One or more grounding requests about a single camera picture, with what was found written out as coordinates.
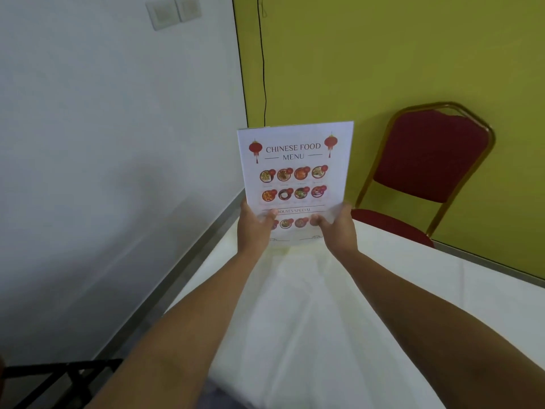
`plate of food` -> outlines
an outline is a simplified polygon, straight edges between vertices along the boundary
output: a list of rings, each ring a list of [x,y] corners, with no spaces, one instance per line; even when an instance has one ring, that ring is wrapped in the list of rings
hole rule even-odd
[[[278,193],[278,198],[283,201],[290,199],[293,193],[293,188],[283,189]]]
[[[302,181],[309,175],[309,172],[310,166],[304,166],[303,168],[297,168],[293,176],[295,176],[298,181]]]
[[[265,202],[271,202],[275,197],[276,197],[276,193],[278,191],[276,189],[271,189],[270,191],[265,191],[261,194],[261,198],[263,198],[263,200]]]
[[[309,221],[309,219],[308,219],[307,217],[305,217],[305,218],[298,218],[298,219],[295,220],[295,226],[296,226],[297,228],[303,228],[303,227],[306,225],[306,223],[307,223],[308,221]]]
[[[309,191],[310,191],[310,188],[308,186],[305,186],[304,188],[297,188],[295,191],[295,197],[297,199],[303,199],[307,196]]]
[[[280,228],[288,229],[293,224],[293,219],[290,218],[289,220],[282,220],[280,221]]]
[[[276,178],[278,178],[282,182],[286,182],[289,178],[292,177],[292,173],[293,169],[291,168],[281,169],[276,174]]]
[[[327,188],[328,187],[325,186],[325,185],[315,186],[314,188],[312,188],[312,191],[310,192],[310,195],[312,195],[314,198],[320,198],[324,194],[324,192],[325,192],[325,190]]]
[[[261,182],[271,182],[274,179],[274,176],[276,174],[276,171],[274,169],[271,169],[269,171],[263,171],[259,174],[259,178],[261,179]]]
[[[317,166],[316,168],[312,170],[312,177],[316,179],[323,178],[327,170],[328,170],[327,165]]]

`wall switch plate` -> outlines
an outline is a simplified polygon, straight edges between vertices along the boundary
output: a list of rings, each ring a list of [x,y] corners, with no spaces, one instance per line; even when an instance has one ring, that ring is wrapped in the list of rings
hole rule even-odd
[[[176,0],[176,5],[182,22],[202,16],[199,0]]]
[[[149,18],[152,20],[155,31],[173,26],[180,22],[176,1],[174,0],[154,0],[146,3]]]

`banquet chair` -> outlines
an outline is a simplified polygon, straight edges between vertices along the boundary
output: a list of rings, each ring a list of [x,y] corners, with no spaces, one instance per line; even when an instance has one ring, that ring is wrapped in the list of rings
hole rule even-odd
[[[494,142],[494,130],[458,103],[438,102],[400,110],[386,127],[352,218],[434,247],[433,232]],[[359,209],[372,181],[440,203],[426,232],[388,215]]]

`chinese food menu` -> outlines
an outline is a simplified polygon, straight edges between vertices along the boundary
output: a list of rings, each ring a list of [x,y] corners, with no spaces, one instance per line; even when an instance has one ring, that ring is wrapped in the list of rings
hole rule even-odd
[[[256,215],[277,209],[272,245],[322,238],[312,220],[332,221],[344,198],[354,122],[239,130],[246,198]]]

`white wall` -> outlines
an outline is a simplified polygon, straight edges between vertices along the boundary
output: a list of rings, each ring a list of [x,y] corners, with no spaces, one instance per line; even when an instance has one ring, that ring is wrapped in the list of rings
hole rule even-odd
[[[0,0],[0,354],[92,358],[243,187],[231,0]]]

